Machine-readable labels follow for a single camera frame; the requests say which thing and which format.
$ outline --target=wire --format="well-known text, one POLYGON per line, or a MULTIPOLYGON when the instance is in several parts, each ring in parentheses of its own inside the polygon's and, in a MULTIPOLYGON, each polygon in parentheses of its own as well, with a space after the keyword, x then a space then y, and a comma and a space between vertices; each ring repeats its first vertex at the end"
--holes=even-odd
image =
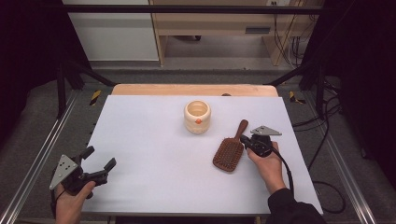
POLYGON ((336 95, 338 94, 341 89, 334 87, 334 85, 332 85, 326 78, 324 79, 324 86, 325 86, 325 90, 327 91, 333 91, 332 94, 336 95))
MULTIPOLYGON (((293 25, 293 22, 295 20, 295 18, 297 17, 297 15, 294 14, 293 18, 291 19, 291 22, 289 24, 288 29, 286 30, 286 34, 288 34, 291 30, 291 26, 293 25)), ((288 57, 286 57, 286 53, 285 53, 285 48, 282 44, 282 41, 280 39, 279 33, 277 32, 277 14, 274 14, 274 40, 276 43, 277 48, 280 50, 280 53, 282 54, 283 59, 286 61, 286 63, 290 64, 291 66, 294 66, 295 64, 293 64, 288 57)))
POLYGON ((300 37, 295 36, 293 40, 291 41, 291 49, 293 51, 293 56, 296 57, 297 59, 302 59, 304 54, 300 54, 298 51, 300 49, 300 37))
MULTIPOLYGON (((341 109, 341 105, 335 105, 335 106, 333 106, 331 109, 329 109, 328 111, 326 111, 325 113, 326 114, 328 114, 329 115, 329 117, 331 117, 332 115, 334 115, 336 112, 338 112, 338 111, 340 111, 340 109, 341 109)), ((295 123, 295 124, 292 124, 291 126, 293 127, 293 128, 295 128, 295 127, 300 127, 300 126, 304 126, 304 125, 307 125, 307 124, 309 124, 309 123, 312 123, 312 122, 314 122, 314 121, 316 121, 317 119, 320 119, 320 117, 319 116, 315 116, 315 117, 313 117, 312 119, 309 119, 309 120, 306 120, 306 121, 302 121, 302 122, 298 122, 298 123, 295 123)))
POLYGON ((314 184, 326 185, 326 186, 328 186, 328 187, 334 189, 335 191, 337 191, 338 195, 339 195, 340 198, 341 198, 342 205, 341 205, 341 208, 340 208, 340 209, 338 209, 338 210, 330 210, 330 209, 328 209, 328 208, 325 208, 325 207, 321 206, 321 208, 322 208, 324 211, 326 211, 326 212, 328 212, 328 213, 332 213, 332 214, 340 214, 340 213, 342 213, 342 212, 344 212, 344 211, 346 210, 346 208, 347 208, 346 198, 344 197, 344 195, 341 193, 341 191, 340 191, 338 188, 336 188, 335 186, 333 186, 333 185, 331 185, 331 184, 329 184, 329 183, 327 183, 327 182, 323 182, 323 181, 317 181, 317 180, 316 180, 316 181, 312 181, 312 183, 314 183, 314 184))
POLYGON ((322 121, 320 124, 318 124, 317 126, 311 127, 311 128, 307 128, 307 129, 301 129, 301 130, 294 130, 295 133, 301 133, 301 132, 306 132, 306 131, 311 131, 313 129, 316 129, 317 127, 320 127, 324 124, 324 121, 322 121))
POLYGON ((318 18, 316 18, 316 15, 309 15, 309 19, 311 21, 318 21, 318 18))
POLYGON ((59 197, 61 197, 65 192, 66 192, 66 190, 64 189, 64 191, 62 191, 62 192, 58 195, 58 197, 56 197, 56 199, 55 199, 55 202, 56 202, 56 203, 58 202, 59 197))
MULTIPOLYGON (((329 102, 330 102, 331 100, 337 99, 337 98, 338 98, 338 96, 334 96, 334 97, 332 97, 332 98, 329 99, 329 101, 326 103, 326 111, 327 111, 327 106, 329 105, 329 102)), ((315 161, 315 159, 317 158, 317 156, 318 156, 320 150, 322 149, 322 146, 323 146, 323 144, 324 144, 324 141, 326 140, 327 134, 329 133, 329 130, 330 130, 328 113, 325 113, 324 115, 325 115, 325 121, 326 121, 326 126, 327 126, 327 127, 326 127, 326 132, 325 132, 325 134, 324 134, 324 136, 323 136, 323 139, 321 140, 321 142, 320 142, 320 144, 319 144, 319 146, 318 146, 317 151, 315 152, 314 157, 312 158, 312 161, 309 162, 308 171, 311 170, 312 164, 314 163, 314 161, 315 161)))
POLYGON ((290 58, 290 48, 289 48, 289 62, 291 62, 291 58, 290 58))
POLYGON ((285 164, 286 173, 288 174, 288 179, 289 179, 289 188, 290 188, 290 191, 291 191, 291 195, 294 196, 293 176, 292 176, 292 174, 291 174, 291 170, 290 170, 290 168, 289 168, 289 166, 288 166, 288 163, 285 161, 285 159, 283 159, 283 157, 282 157, 282 155, 280 155, 279 151, 278 151, 276 148, 274 148, 274 147, 272 146, 272 144, 267 145, 267 144, 265 144, 265 143, 262 142, 262 141, 257 141, 257 142, 258 142, 259 144, 262 144, 262 145, 265 146, 265 147, 270 148, 271 151, 273 151, 273 152, 282 160, 282 162, 285 164))

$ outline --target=white cabinet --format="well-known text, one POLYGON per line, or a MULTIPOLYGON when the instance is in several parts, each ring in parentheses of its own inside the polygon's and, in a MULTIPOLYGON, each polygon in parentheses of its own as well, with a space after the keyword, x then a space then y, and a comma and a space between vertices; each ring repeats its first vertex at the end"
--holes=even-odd
MULTIPOLYGON (((64 0, 64 4, 148 5, 147 0, 64 0)), ((150 14, 69 13, 90 61, 158 61, 150 14)))

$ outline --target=wooden hairbrush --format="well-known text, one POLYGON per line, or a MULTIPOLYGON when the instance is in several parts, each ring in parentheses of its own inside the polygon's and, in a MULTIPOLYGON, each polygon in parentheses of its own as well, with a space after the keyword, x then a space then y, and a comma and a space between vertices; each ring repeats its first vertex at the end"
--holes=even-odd
POLYGON ((238 164, 239 159, 241 159, 244 151, 244 146, 240 142, 239 138, 247 126, 248 121, 242 119, 235 137, 224 138, 215 157, 213 158, 213 164, 215 166, 227 172, 232 172, 236 168, 236 165, 238 164))

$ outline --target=cable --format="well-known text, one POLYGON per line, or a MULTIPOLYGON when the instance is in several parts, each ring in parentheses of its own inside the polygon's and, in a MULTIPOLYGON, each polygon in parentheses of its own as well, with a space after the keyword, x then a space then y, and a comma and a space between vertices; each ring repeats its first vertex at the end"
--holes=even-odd
MULTIPOLYGON (((290 32, 291 26, 295 20, 295 18, 297 17, 297 15, 294 14, 293 18, 291 19, 291 22, 289 24, 288 29, 286 30, 286 34, 288 34, 290 32)), ((290 64, 290 65, 295 65, 293 64, 287 57, 285 54, 285 48, 282 44, 282 41, 280 39, 279 33, 277 32, 277 14, 274 14, 274 40, 276 43, 277 48, 280 50, 280 53, 283 56, 283 59, 286 61, 286 63, 290 64)))
POLYGON ((290 58, 290 47, 289 47, 289 62, 291 62, 291 58, 290 58))
POLYGON ((311 20, 311 22, 305 27, 305 29, 303 30, 303 32, 300 34, 300 36, 295 36, 292 40, 292 44, 291 44, 291 48, 292 48, 292 52, 293 55, 295 57, 295 65, 300 66, 300 64, 298 63, 298 59, 302 59, 304 57, 304 53, 299 53, 300 50, 300 43, 307 41, 311 35, 312 32, 310 32, 310 34, 306 37, 306 39, 302 40, 301 37, 304 36, 305 32, 313 25, 317 22, 317 20, 313 20, 311 18, 312 15, 309 15, 309 18, 311 20))
POLYGON ((50 191, 50 197, 51 197, 50 207, 51 207, 53 218, 56 218, 56 203, 58 202, 59 197, 61 197, 65 192, 66 192, 66 189, 64 189, 64 191, 62 191, 58 195, 58 197, 55 198, 56 189, 53 189, 50 191))
MULTIPOLYGON (((333 106, 331 109, 329 109, 329 110, 326 111, 325 113, 328 114, 329 117, 331 117, 331 116, 334 115, 336 112, 340 111, 340 109, 341 109, 341 105, 338 104, 338 105, 333 106)), ((301 121, 301 122, 298 122, 298 123, 294 123, 294 124, 292 124, 291 126, 292 126, 293 128, 295 128, 295 127, 300 127, 300 126, 304 126, 304 125, 307 125, 307 124, 309 124, 309 123, 312 123, 312 122, 316 121, 317 119, 320 119, 320 117, 319 117, 319 116, 315 116, 315 117, 313 117, 312 119, 309 119, 309 120, 306 120, 306 121, 301 121)))
MULTIPOLYGON (((323 143, 324 143, 324 141, 326 140, 327 134, 329 133, 329 130, 330 130, 330 126, 329 126, 329 113, 328 113, 327 107, 328 107, 329 102, 330 102, 331 100, 337 99, 337 98, 338 98, 338 95, 335 95, 334 97, 330 98, 330 99, 327 101, 327 103, 326 103, 326 110, 325 110, 326 113, 324 113, 324 115, 325 115, 325 121, 326 121, 326 125, 327 125, 326 132, 325 132, 325 134, 324 134, 324 136, 323 136, 323 139, 321 140, 321 142, 320 142, 320 144, 319 144, 319 146, 318 146, 318 149, 317 149, 317 151, 316 151, 316 153, 315 153, 315 155, 314 155, 312 161, 311 161, 311 162, 309 163, 309 165, 308 165, 308 171, 311 170, 312 164, 314 163, 314 161, 315 161, 315 159, 317 158, 317 156, 318 156, 320 150, 322 149, 323 143)), ((330 210, 330 209, 328 209, 328 208, 325 208, 325 207, 321 206, 321 208, 322 208, 324 211, 326 211, 326 212, 328 212, 328 213, 333 213, 333 214, 340 214, 340 213, 342 213, 342 212, 345 211, 345 209, 346 209, 346 207, 347 207, 347 203, 346 203, 345 197, 342 195, 342 193, 341 193, 340 190, 338 190, 335 186, 333 186, 333 185, 331 185, 331 184, 329 184, 329 183, 323 182, 323 181, 313 181, 312 183, 314 183, 314 184, 326 185, 326 186, 328 186, 328 187, 334 189, 335 191, 337 191, 337 193, 340 195, 341 201, 342 201, 342 203, 343 203, 342 206, 341 206, 341 208, 338 209, 338 210, 330 210)))
POLYGON ((342 204, 342 206, 341 206, 340 209, 338 209, 338 210, 330 210, 330 209, 328 209, 328 208, 325 208, 325 207, 321 206, 321 208, 322 208, 324 211, 326 211, 326 212, 328 212, 328 213, 332 213, 332 214, 340 214, 340 213, 342 213, 342 212, 344 212, 344 211, 346 210, 346 208, 347 208, 346 198, 344 197, 344 195, 341 193, 341 191, 340 191, 339 189, 337 189, 335 186, 333 186, 333 185, 331 185, 331 184, 329 184, 329 183, 323 182, 323 181, 317 181, 317 180, 316 180, 316 181, 312 181, 312 183, 314 183, 314 184, 326 185, 326 186, 328 186, 328 187, 334 189, 335 191, 337 191, 338 195, 339 195, 340 198, 341 198, 341 201, 342 201, 343 204, 342 204))
POLYGON ((291 191, 291 195, 294 196, 293 176, 292 176, 292 174, 291 174, 291 170, 290 170, 290 168, 289 168, 289 166, 288 166, 288 163, 285 161, 285 159, 283 159, 283 157, 280 155, 279 151, 278 151, 276 148, 274 148, 274 147, 272 146, 272 144, 267 145, 267 144, 265 144, 265 143, 262 142, 262 141, 257 141, 257 142, 258 142, 259 144, 262 144, 262 145, 265 146, 266 148, 270 148, 271 151, 273 151, 273 152, 282 160, 282 162, 285 164, 286 173, 288 174, 289 188, 290 188, 290 191, 291 191))
POLYGON ((306 131, 310 131, 313 129, 316 129, 317 127, 320 127, 324 124, 324 121, 322 121, 320 124, 318 124, 317 126, 311 127, 311 128, 307 128, 307 129, 301 129, 301 130, 294 130, 295 133, 301 133, 301 132, 306 132, 306 131))
POLYGON ((316 18, 316 15, 309 15, 309 19, 311 21, 318 21, 318 18, 316 18))
MULTIPOLYGON (((327 111, 327 106, 329 105, 329 102, 330 102, 331 100, 333 100, 333 99, 336 99, 336 98, 338 98, 338 96, 334 96, 334 97, 332 97, 332 98, 329 99, 329 101, 326 103, 326 110, 325 110, 325 111, 327 111)), ((321 148, 322 148, 322 146, 323 146, 323 144, 324 144, 324 141, 325 141, 326 138, 327 138, 327 134, 329 133, 329 129, 330 129, 330 126, 329 126, 329 116, 328 116, 327 113, 325 113, 324 115, 325 115, 325 121, 326 121, 326 126, 327 126, 327 127, 326 127, 326 132, 325 132, 325 134, 324 134, 324 136, 323 136, 323 139, 321 140, 321 142, 320 142, 320 144, 319 144, 319 146, 318 146, 317 151, 315 152, 314 158, 312 158, 312 161, 309 162, 308 171, 311 169, 312 164, 314 163, 315 159, 317 158, 317 156, 318 156, 318 154, 319 154, 319 152, 320 152, 320 150, 321 150, 321 148)))
POLYGON ((324 79, 324 86, 327 91, 333 91, 332 94, 336 95, 338 94, 341 89, 334 87, 326 78, 324 79))

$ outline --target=white table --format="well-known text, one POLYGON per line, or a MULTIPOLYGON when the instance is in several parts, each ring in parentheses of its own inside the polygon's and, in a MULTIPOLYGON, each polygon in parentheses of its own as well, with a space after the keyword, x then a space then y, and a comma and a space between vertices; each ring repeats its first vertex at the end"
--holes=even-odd
MULTIPOLYGON (((318 197, 280 97, 110 95, 89 143, 95 152, 85 172, 115 157, 108 183, 94 190, 83 212, 112 216, 257 216, 268 214, 269 193, 246 151, 233 173, 212 164, 220 142, 233 137, 241 119, 250 130, 265 125, 282 132, 272 140, 291 169, 297 201, 318 197), (209 130, 183 126, 183 108, 201 99, 212 107, 209 130)), ((284 179, 289 185, 286 171, 284 179)))

